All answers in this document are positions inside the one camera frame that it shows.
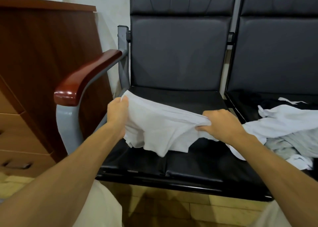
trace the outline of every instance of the wooden armrest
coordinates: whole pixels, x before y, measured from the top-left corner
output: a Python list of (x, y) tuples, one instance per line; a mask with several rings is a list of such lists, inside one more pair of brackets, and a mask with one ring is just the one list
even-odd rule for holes
[(119, 50), (107, 50), (95, 60), (69, 74), (55, 89), (55, 103), (63, 106), (77, 106), (89, 81), (121, 56), (122, 52)]

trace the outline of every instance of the forearm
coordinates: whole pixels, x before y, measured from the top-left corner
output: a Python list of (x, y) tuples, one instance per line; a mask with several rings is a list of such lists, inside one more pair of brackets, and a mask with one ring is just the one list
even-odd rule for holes
[(237, 137), (233, 147), (264, 181), (292, 226), (317, 226), (315, 180), (268, 150), (252, 135)]
[(0, 205), (1, 226), (72, 226), (118, 136), (105, 124), (74, 153)]

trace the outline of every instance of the wooden cabinet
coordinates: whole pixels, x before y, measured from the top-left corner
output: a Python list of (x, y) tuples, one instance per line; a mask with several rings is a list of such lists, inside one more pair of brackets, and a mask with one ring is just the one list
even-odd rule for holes
[[(35, 177), (66, 157), (54, 89), (102, 53), (94, 6), (0, 0), (0, 171)], [(112, 94), (107, 75), (87, 89), (80, 125), (89, 136)]]

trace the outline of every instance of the gray metal frame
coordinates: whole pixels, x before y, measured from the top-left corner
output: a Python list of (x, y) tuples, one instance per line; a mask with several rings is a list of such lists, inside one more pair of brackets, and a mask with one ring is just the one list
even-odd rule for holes
[[(129, 50), (126, 35), (128, 33), (127, 26), (118, 26), (118, 49), (122, 52), (122, 56), (114, 61), (107, 68), (99, 72), (94, 78), (92, 78), (85, 86), (79, 104), (77, 106), (56, 106), (56, 123), (58, 126), (58, 132), (61, 135), (62, 141), (68, 154), (74, 152), (84, 141), (83, 135), (79, 125), (79, 108), (82, 101), (82, 97), (86, 89), (97, 80), (100, 76), (105, 74), (111, 67), (118, 63), (119, 80), (121, 83), (121, 94), (129, 89)], [(103, 117), (98, 124), (96, 130), (107, 122), (107, 114)]]

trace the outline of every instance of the drawer handle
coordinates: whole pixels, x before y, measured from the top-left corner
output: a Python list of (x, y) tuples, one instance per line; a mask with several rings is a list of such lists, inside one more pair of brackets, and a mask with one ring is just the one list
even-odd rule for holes
[(29, 169), (32, 166), (32, 163), (26, 163), (26, 164), (23, 164), (22, 166), (17, 166), (14, 163), (12, 163), (11, 161), (12, 160), (4, 162), (2, 164), (2, 166), (6, 167), (6, 168), (10, 168), (10, 169), (21, 169), (21, 170)]

